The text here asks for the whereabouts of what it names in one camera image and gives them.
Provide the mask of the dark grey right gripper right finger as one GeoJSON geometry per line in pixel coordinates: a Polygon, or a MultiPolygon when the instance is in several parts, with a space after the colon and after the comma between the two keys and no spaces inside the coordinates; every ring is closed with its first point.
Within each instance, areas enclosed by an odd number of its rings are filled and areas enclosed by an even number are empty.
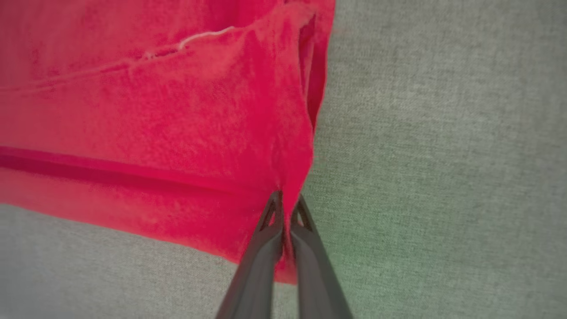
{"type": "Polygon", "coordinates": [[[352,319],[315,222],[300,195],[292,212],[290,238],[298,278],[300,319],[352,319]]]}

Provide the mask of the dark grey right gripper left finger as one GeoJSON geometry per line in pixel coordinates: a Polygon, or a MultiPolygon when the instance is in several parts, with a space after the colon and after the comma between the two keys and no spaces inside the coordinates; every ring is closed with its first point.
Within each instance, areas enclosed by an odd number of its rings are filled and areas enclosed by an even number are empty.
{"type": "Polygon", "coordinates": [[[275,191],[268,198],[217,319],[271,318],[275,265],[282,256],[284,222],[282,192],[275,191]]]}

